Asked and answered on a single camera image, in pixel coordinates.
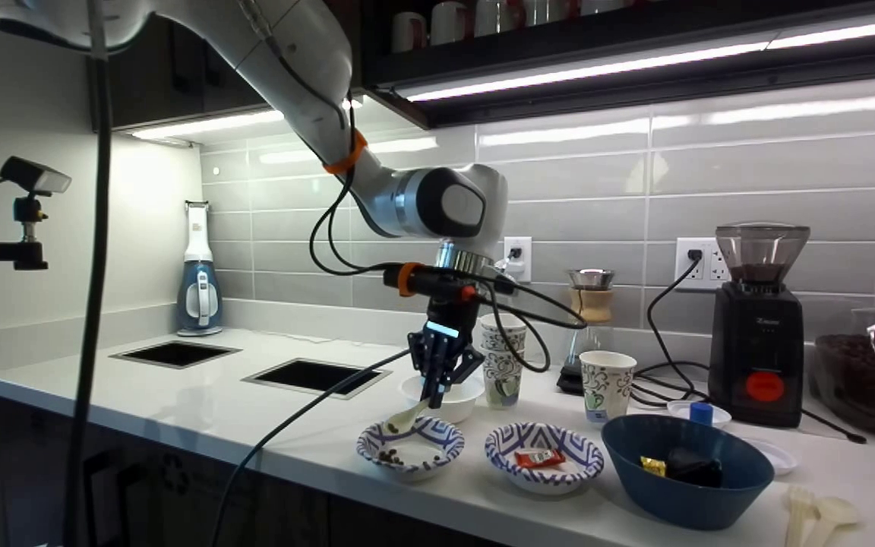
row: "power outlet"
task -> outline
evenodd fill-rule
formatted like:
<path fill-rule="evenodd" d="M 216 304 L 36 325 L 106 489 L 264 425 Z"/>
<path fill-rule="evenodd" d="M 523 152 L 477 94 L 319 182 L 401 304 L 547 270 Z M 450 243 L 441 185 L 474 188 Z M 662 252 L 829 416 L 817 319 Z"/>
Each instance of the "power outlet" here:
<path fill-rule="evenodd" d="M 690 258 L 687 258 L 690 249 L 702 252 L 702 264 L 693 267 L 693 274 L 678 289 L 714 292 L 732 280 L 729 264 L 723 261 L 714 237 L 678 237 L 674 280 L 684 277 L 684 270 L 690 267 Z"/>
<path fill-rule="evenodd" d="M 501 267 L 516 283 L 532 283 L 532 237 L 504 237 Z"/>

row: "patterned bowl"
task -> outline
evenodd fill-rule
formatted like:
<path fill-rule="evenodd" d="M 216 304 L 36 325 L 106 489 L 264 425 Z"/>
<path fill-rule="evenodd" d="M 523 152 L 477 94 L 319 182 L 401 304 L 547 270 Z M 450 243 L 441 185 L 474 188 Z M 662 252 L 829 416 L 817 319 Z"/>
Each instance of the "patterned bowl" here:
<path fill-rule="evenodd" d="M 513 486 L 535 495 L 568 495 L 605 465 L 595 441 L 544 422 L 495 428 L 486 456 Z"/>
<path fill-rule="evenodd" d="M 359 456 L 404 483 L 438 477 L 462 450 L 465 438 L 434 416 L 416 416 L 413 425 L 401 432 L 389 422 L 377 422 L 355 441 Z"/>

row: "white cup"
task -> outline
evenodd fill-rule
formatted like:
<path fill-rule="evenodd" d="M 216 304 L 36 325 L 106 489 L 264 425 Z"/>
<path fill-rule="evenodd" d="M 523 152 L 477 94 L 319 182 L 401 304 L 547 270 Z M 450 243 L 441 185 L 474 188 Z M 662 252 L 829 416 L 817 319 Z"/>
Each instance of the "white cup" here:
<path fill-rule="evenodd" d="M 626 6 L 629 0 L 580 0 L 580 15 L 617 12 Z"/>
<path fill-rule="evenodd" d="M 398 12 L 392 18 L 392 52 L 413 52 L 422 49 L 428 43 L 428 27 L 425 18 L 419 12 Z"/>
<path fill-rule="evenodd" d="M 638 359 L 626 353 L 589 349 L 580 353 L 583 410 L 592 425 L 623 416 L 632 392 Z"/>
<path fill-rule="evenodd" d="M 474 3 L 474 36 L 507 33 L 516 27 L 510 0 L 477 0 Z"/>
<path fill-rule="evenodd" d="M 465 40 L 465 3 L 438 3 L 431 9 L 431 46 Z"/>
<path fill-rule="evenodd" d="M 526 325 L 513 316 L 501 316 L 501 328 L 498 328 L 495 316 L 480 316 L 477 349 L 486 356 L 483 377 L 486 377 L 489 407 L 516 404 L 520 386 L 523 386 L 520 356 L 526 359 Z"/>
<path fill-rule="evenodd" d="M 565 18 L 562 0 L 526 0 L 526 27 L 550 24 Z"/>

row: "kitchen counter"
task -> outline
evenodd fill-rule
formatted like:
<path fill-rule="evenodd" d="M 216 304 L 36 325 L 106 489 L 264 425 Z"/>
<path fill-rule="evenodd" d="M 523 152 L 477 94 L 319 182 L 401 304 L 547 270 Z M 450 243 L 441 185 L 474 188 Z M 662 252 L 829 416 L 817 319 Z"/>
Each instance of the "kitchen counter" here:
<path fill-rule="evenodd" d="M 194 343 L 231 346 L 237 353 L 191 368 L 115 359 L 164 340 L 173 337 L 100 349 L 91 422 L 219 462 L 240 462 L 261 435 L 316 395 L 310 389 L 264 386 L 246 377 L 292 359 L 365 368 L 401 353 L 401 346 L 386 343 L 231 328 Z M 355 456 L 355 438 L 365 425 L 407 407 L 398 386 L 410 374 L 410 359 L 398 359 L 359 392 L 322 401 L 273 438 L 252 468 L 489 541 L 562 547 L 781 544 L 787 526 L 781 495 L 787 483 L 799 483 L 817 495 L 845 495 L 863 514 L 863 526 L 842 532 L 832 541 L 836 547 L 875 544 L 875 444 L 857 447 L 839 435 L 826 438 L 732 425 L 735 435 L 766 438 L 781 450 L 790 450 L 799 459 L 799 468 L 784 480 L 775 480 L 726 532 L 690 532 L 647 517 L 626 498 L 611 462 L 595 483 L 565 498 L 535 498 L 513 489 L 483 456 L 483 438 L 495 425 L 538 419 L 586 432 L 599 441 L 599 432 L 583 419 L 580 398 L 556 392 L 556 374 L 526 374 L 520 404 L 510 410 L 480 404 L 477 413 L 459 425 L 465 453 L 447 474 L 419 486 L 392 483 Z M 73 383 L 73 356 L 36 362 L 0 371 L 0 398 L 70 416 Z"/>

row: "robotic arm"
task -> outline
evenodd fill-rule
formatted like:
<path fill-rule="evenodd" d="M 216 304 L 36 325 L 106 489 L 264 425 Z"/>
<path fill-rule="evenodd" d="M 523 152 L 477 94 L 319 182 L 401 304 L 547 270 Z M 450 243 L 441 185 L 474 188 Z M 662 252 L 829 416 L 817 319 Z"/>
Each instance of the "robotic arm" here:
<path fill-rule="evenodd" d="M 125 46 L 155 12 L 204 36 L 349 191 L 365 222 L 383 237 L 447 240 L 438 264 L 489 274 L 504 225 L 504 179 L 489 167 L 386 170 L 349 128 L 343 100 L 352 76 L 346 33 L 322 0 L 100 0 L 106 46 Z M 0 0 L 0 21 L 33 36 L 91 49 L 88 0 Z M 401 295 L 422 292 L 428 322 L 410 334 L 413 365 L 431 407 L 465 380 L 477 292 L 462 277 L 431 267 L 389 270 Z"/>

